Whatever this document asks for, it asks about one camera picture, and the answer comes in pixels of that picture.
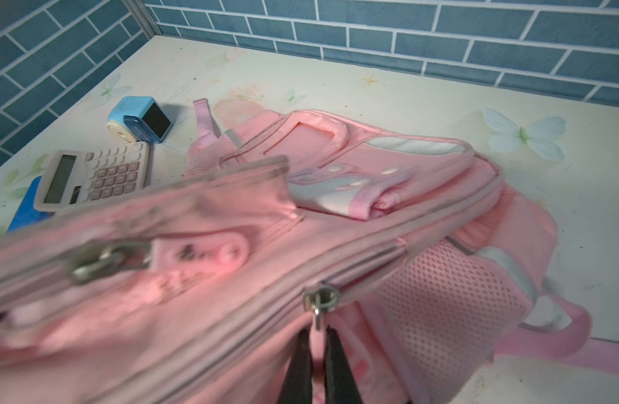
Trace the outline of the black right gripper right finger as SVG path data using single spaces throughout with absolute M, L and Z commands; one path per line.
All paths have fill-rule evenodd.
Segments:
M 362 404 L 360 392 L 335 328 L 326 329 L 324 358 L 326 404 Z

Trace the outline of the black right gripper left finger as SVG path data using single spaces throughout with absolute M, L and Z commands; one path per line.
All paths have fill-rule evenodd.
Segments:
M 313 402 L 313 357 L 311 330 L 302 329 L 296 339 L 277 404 L 311 404 Z

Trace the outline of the pink school backpack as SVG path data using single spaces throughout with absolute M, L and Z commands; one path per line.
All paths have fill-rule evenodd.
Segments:
M 277 403 L 304 328 L 312 403 L 329 327 L 363 403 L 448 403 L 498 355 L 619 374 L 581 306 L 526 324 L 557 226 L 468 143 L 195 109 L 182 181 L 0 238 L 0 403 Z

